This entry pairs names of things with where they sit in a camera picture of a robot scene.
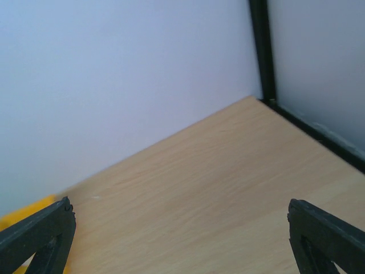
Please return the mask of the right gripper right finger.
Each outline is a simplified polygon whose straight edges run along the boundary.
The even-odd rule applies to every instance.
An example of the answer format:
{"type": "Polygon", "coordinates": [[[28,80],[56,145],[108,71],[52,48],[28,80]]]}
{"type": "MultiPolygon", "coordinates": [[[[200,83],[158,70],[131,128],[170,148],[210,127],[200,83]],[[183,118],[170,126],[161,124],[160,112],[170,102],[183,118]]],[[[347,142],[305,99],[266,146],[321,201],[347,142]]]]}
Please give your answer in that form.
{"type": "Polygon", "coordinates": [[[290,200],[287,219],[300,273],[364,273],[364,231],[305,200],[290,200]]]}

